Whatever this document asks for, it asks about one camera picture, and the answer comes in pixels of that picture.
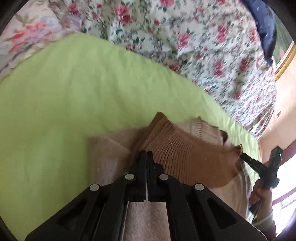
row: person's hand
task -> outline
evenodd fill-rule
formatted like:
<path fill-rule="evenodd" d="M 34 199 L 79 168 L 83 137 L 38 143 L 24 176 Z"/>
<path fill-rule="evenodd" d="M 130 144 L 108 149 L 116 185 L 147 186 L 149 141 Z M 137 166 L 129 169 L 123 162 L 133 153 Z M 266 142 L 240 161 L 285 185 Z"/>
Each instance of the person's hand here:
<path fill-rule="evenodd" d="M 261 180 L 257 180 L 255 183 L 255 186 L 253 188 L 253 191 L 251 192 L 249 202 L 250 202 L 250 204 L 255 204 L 260 200 L 260 198 L 263 201 L 262 201 L 262 206 L 257 213 L 257 221 L 264 219 L 272 211 L 272 209 L 271 209 L 272 192 L 271 192 L 271 190 L 262 189 L 261 188 Z"/>

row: blue fabric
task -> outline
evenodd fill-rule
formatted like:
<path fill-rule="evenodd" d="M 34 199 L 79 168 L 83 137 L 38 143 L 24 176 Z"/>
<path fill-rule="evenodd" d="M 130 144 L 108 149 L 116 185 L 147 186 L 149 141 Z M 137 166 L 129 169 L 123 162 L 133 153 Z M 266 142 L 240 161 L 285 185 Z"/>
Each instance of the blue fabric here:
<path fill-rule="evenodd" d="M 253 15 L 265 59 L 272 64 L 272 55 L 276 43 L 275 13 L 262 0 L 241 0 Z"/>

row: metal pin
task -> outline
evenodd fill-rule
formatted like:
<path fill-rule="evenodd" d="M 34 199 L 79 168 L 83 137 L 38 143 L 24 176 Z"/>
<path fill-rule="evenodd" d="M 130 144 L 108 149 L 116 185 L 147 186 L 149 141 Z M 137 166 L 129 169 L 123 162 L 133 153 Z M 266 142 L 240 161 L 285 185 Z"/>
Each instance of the metal pin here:
<path fill-rule="evenodd" d="M 89 189 L 90 189 L 91 191 L 98 191 L 99 188 L 100 188 L 100 186 L 99 186 L 98 184 L 92 184 L 92 185 L 90 185 L 90 187 L 89 187 Z"/>
<path fill-rule="evenodd" d="M 204 190 L 205 187 L 203 184 L 198 183 L 198 184 L 194 185 L 194 188 L 198 191 L 202 191 L 202 190 Z"/>
<path fill-rule="evenodd" d="M 133 174 L 129 173 L 129 174 L 126 174 L 125 178 L 126 178 L 126 180 L 133 180 L 135 178 L 135 176 Z"/>
<path fill-rule="evenodd" d="M 167 179 L 168 179 L 168 175 L 166 175 L 166 174 L 161 174 L 161 175 L 159 176 L 159 178 L 160 178 L 161 180 L 167 180 Z"/>

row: lime green fabric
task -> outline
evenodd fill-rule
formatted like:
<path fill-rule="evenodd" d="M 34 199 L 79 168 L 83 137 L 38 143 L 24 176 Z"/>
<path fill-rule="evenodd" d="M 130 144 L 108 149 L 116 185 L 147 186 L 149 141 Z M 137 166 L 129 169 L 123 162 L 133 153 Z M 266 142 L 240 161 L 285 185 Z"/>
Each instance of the lime green fabric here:
<path fill-rule="evenodd" d="M 88 136 L 200 116 L 258 159 L 257 141 L 202 89 L 86 34 L 51 43 L 0 84 L 0 215 L 18 240 L 89 185 Z"/>

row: wall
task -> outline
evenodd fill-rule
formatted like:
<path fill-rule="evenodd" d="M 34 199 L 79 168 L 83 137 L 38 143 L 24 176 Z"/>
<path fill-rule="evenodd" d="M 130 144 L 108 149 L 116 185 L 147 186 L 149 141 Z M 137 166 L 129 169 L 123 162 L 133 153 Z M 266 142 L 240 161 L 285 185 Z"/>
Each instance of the wall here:
<path fill-rule="evenodd" d="M 262 162 L 268 161 L 277 145 L 285 149 L 296 140 L 296 56 L 276 82 L 276 89 L 274 114 L 259 141 Z"/>

